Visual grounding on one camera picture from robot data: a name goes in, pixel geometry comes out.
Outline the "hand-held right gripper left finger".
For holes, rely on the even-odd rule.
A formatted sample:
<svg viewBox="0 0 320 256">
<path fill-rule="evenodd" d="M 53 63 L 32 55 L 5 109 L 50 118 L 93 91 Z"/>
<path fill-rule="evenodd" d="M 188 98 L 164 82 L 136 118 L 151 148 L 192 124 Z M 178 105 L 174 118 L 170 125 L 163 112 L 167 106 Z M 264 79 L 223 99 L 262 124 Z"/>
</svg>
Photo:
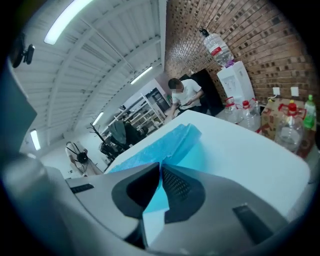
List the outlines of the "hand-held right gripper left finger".
<svg viewBox="0 0 320 256">
<path fill-rule="evenodd" d="M 154 162 L 66 183 L 102 226 L 125 241 L 139 241 L 144 237 L 143 212 L 159 181 L 160 164 Z"/>
</svg>

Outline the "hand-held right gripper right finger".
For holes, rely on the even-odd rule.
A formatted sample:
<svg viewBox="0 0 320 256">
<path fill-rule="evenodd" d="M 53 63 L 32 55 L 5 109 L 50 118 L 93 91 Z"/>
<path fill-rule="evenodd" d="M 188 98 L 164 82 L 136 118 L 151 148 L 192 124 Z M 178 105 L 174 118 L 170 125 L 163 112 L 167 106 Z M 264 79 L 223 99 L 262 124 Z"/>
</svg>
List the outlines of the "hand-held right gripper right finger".
<svg viewBox="0 0 320 256">
<path fill-rule="evenodd" d="M 165 164 L 164 225 L 149 251 L 247 251 L 287 226 L 269 203 L 217 175 Z"/>
</svg>

